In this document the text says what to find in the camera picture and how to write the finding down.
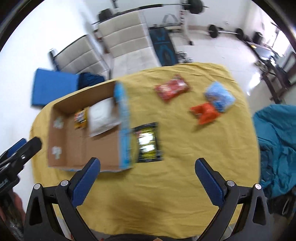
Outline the yellow panda snack packet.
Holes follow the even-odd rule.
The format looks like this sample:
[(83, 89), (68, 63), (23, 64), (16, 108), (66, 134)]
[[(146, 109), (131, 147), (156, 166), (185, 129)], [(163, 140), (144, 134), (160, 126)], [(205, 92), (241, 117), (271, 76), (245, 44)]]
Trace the yellow panda snack packet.
[(86, 128), (87, 126), (87, 108), (84, 108), (74, 114), (74, 128)]

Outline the white powder plastic bag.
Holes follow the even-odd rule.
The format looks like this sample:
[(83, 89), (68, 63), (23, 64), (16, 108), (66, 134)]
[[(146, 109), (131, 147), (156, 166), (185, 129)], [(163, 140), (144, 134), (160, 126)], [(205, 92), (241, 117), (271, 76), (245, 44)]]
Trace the white powder plastic bag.
[(100, 135), (121, 124), (113, 97), (90, 106), (87, 118), (90, 137)]

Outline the orange snack packet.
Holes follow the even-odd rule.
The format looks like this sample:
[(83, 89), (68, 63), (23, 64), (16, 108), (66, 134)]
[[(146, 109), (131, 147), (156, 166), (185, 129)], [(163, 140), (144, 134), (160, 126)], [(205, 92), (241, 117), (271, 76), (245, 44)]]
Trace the orange snack packet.
[(197, 117), (199, 125), (211, 123), (220, 116), (220, 113), (209, 102), (193, 106), (189, 111)]

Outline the black yellow wipes packet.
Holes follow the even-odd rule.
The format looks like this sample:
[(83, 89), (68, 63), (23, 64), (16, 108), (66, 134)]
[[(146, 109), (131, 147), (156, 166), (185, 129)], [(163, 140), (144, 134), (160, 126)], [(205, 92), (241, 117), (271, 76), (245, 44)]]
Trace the black yellow wipes packet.
[(158, 141), (158, 122), (146, 123), (132, 129), (138, 145), (138, 163), (158, 162), (163, 160)]

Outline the light blue tissue pack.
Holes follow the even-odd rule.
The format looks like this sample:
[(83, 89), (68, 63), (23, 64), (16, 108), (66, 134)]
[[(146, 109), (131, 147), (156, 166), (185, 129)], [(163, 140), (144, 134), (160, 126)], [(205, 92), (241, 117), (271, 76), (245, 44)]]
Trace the light blue tissue pack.
[(204, 96), (218, 112), (224, 113), (235, 102), (235, 97), (220, 82), (213, 82), (204, 92)]

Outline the red floral snack packet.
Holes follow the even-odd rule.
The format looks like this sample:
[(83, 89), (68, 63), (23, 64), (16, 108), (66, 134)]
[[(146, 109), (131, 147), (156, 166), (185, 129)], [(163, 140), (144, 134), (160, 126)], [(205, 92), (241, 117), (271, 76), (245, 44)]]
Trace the red floral snack packet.
[(169, 81), (154, 87), (154, 91), (164, 102), (169, 102), (189, 90), (190, 85), (178, 74)]

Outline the white padded chair left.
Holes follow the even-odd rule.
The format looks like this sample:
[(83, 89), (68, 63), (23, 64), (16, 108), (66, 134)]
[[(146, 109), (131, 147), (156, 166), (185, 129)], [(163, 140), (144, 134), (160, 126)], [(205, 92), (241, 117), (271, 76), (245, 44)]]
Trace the white padded chair left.
[(58, 71), (72, 74), (88, 72), (110, 79), (110, 68), (90, 35), (79, 37), (57, 54), (50, 51), (49, 56)]

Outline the white padded chair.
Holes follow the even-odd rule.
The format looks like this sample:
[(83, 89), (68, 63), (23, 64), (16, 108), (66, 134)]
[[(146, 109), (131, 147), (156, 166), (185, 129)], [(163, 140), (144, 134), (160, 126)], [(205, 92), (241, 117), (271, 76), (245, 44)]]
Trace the white padded chair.
[(90, 35), (79, 37), (57, 54), (50, 51), (49, 56), (58, 71), (72, 74), (88, 72), (110, 79), (110, 68)]
[(142, 11), (114, 16), (99, 23), (98, 30), (113, 57), (112, 78), (161, 66)]

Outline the dark wooden chair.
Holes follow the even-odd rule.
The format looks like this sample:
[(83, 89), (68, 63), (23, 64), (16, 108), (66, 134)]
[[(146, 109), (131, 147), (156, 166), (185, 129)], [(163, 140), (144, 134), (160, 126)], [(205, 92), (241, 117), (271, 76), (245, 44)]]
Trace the dark wooden chair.
[(277, 55), (271, 51), (266, 56), (256, 56), (257, 66), (261, 70), (260, 79), (271, 93), (270, 100), (275, 104), (282, 103), (284, 95), (295, 87), (295, 52), (291, 51), (282, 64), (278, 64)]

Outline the white padded chair right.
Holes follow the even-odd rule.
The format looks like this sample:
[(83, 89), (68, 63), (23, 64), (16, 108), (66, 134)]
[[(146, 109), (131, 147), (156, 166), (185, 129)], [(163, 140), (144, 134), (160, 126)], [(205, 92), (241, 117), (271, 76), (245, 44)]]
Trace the white padded chair right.
[(112, 78), (161, 66), (142, 11), (114, 16), (99, 23), (98, 30), (113, 57)]

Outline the black treadmill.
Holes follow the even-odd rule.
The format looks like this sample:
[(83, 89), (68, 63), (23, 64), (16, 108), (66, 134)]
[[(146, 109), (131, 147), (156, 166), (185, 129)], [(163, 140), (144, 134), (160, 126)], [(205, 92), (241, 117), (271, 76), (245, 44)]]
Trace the black treadmill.
[(273, 58), (277, 61), (281, 56), (270, 46), (263, 43), (263, 35), (260, 32), (254, 32), (252, 37), (244, 35), (245, 45), (254, 53), (258, 60), (266, 61)]

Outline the chrome dumbbells on floor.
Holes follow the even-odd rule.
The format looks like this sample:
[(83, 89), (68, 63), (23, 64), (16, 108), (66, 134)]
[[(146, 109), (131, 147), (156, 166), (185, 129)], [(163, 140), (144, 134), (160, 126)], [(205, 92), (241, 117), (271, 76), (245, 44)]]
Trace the chrome dumbbells on floor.
[(180, 51), (177, 53), (178, 63), (193, 63), (194, 60), (187, 56), (187, 52)]

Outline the black blue workout bench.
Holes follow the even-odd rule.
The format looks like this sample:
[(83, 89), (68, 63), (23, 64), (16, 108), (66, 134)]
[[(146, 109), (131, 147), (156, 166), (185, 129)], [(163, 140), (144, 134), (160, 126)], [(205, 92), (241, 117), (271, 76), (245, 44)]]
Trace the black blue workout bench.
[(149, 29), (151, 41), (162, 66), (173, 66), (179, 63), (178, 56), (164, 27)]

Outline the white bench press rack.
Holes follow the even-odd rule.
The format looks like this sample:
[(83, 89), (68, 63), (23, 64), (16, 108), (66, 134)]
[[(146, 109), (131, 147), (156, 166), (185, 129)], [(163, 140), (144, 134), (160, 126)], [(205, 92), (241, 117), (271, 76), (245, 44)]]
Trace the white bench press rack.
[(170, 32), (179, 32), (182, 34), (182, 37), (186, 40), (187, 44), (192, 46), (194, 45), (193, 41), (189, 37), (188, 33), (188, 21), (187, 17), (191, 14), (189, 11), (181, 10), (179, 6), (178, 14), (166, 13), (161, 23), (153, 24), (149, 27), (151, 28), (160, 28), (164, 27), (169, 33)]

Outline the barbell on rack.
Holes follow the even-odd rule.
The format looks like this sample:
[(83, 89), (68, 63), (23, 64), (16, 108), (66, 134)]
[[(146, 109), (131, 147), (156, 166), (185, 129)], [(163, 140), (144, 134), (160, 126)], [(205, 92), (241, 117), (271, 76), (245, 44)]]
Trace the barbell on rack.
[(98, 14), (98, 21), (96, 21), (92, 25), (102, 23), (116, 16), (120, 16), (133, 11), (140, 11), (144, 9), (163, 8), (165, 6), (180, 6), (181, 10), (189, 11), (191, 14), (198, 15), (202, 13), (205, 8), (208, 8), (208, 6), (205, 6), (202, 1), (187, 1), (186, 3), (175, 3), (175, 4), (149, 4), (145, 6), (138, 6), (132, 9), (127, 9), (125, 11), (115, 11), (118, 8), (118, 6), (116, 1), (112, 1), (112, 2), (113, 2), (114, 12), (112, 12), (111, 9), (105, 9), (101, 11)]

